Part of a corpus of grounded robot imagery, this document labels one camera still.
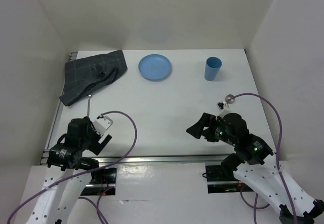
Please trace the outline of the silver metal spoon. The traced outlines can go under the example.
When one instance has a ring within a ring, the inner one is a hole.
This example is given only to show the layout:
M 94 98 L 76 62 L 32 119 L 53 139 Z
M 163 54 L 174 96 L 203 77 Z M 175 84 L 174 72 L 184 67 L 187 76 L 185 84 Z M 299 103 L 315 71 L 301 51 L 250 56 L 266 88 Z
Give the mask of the silver metal spoon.
M 228 95 L 225 97 L 225 102 L 228 103 L 228 104 L 233 104 L 233 103 L 235 102 L 234 95 L 232 95 L 232 94 L 228 94 Z

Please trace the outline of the silver metal fork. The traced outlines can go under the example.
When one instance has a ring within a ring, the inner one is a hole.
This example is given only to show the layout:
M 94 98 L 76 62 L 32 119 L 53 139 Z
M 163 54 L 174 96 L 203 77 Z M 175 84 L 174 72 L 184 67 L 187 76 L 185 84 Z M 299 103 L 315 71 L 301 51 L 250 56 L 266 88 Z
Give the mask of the silver metal fork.
M 87 117 L 88 117 L 88 118 L 90 117 L 91 97 L 92 97 L 91 94 L 89 94 L 89 95 L 87 96 L 87 99 L 88 99 L 88 102 L 87 102 Z

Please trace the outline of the blue plastic cup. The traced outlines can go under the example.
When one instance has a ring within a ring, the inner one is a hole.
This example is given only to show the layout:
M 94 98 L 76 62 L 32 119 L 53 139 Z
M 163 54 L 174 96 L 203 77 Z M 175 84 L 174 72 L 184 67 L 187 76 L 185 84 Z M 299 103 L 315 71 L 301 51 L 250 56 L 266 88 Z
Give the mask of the blue plastic cup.
M 206 60 L 205 80 L 213 81 L 222 66 L 222 61 L 217 57 L 209 57 Z

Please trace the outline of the dark grey checked cloth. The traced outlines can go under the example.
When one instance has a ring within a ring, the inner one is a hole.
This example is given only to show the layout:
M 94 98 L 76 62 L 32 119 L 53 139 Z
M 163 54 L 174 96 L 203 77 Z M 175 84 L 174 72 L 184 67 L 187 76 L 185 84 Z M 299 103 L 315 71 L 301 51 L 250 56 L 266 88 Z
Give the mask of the dark grey checked cloth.
M 71 106 L 80 99 L 108 86 L 128 70 L 122 50 L 72 60 L 65 64 L 60 101 Z

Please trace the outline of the blue plastic plate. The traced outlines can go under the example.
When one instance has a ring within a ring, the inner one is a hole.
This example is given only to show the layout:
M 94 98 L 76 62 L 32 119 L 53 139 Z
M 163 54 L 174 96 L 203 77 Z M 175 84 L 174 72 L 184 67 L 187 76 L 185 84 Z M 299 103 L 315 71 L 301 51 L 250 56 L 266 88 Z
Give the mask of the blue plastic plate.
M 164 80 L 172 72 L 172 64 L 164 55 L 150 54 L 143 57 L 139 64 L 140 75 L 147 80 Z

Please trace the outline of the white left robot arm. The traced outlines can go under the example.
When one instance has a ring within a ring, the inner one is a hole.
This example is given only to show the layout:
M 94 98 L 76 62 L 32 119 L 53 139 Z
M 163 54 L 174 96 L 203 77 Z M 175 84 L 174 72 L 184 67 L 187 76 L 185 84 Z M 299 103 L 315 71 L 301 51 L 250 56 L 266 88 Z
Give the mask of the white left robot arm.
M 27 223 L 67 223 L 69 215 L 88 183 L 100 178 L 98 161 L 83 157 L 89 150 L 98 155 L 111 135 L 106 134 L 113 120 L 100 116 L 73 119 L 67 132 L 50 148 L 41 194 Z

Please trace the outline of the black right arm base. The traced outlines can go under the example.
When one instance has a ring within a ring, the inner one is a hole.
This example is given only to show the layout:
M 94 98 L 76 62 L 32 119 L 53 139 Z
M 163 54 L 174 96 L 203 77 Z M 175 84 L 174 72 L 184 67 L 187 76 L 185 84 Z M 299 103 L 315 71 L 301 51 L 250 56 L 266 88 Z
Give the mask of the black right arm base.
M 252 192 L 253 190 L 233 177 L 226 177 L 220 165 L 208 165 L 202 177 L 207 180 L 209 194 Z

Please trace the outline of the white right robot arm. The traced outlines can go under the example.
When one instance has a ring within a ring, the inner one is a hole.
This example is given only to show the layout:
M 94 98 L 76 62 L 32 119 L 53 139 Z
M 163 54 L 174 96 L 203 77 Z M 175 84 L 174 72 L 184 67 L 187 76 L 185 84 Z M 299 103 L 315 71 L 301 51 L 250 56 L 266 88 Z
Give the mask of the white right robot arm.
M 208 142 L 222 141 L 234 147 L 221 163 L 226 179 L 237 179 L 260 195 L 279 215 L 281 223 L 314 223 L 323 213 L 323 201 L 308 195 L 276 163 L 276 155 L 260 137 L 249 132 L 246 121 L 239 114 L 211 115 L 203 113 L 197 123 L 186 132 Z

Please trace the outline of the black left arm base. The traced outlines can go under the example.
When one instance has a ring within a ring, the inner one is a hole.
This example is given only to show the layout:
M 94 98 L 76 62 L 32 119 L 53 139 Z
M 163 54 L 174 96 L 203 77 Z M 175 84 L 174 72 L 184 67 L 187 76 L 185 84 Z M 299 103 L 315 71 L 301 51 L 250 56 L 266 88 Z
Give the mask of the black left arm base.
M 92 179 L 86 185 L 81 196 L 114 196 L 116 192 L 117 168 L 106 168 L 92 173 Z

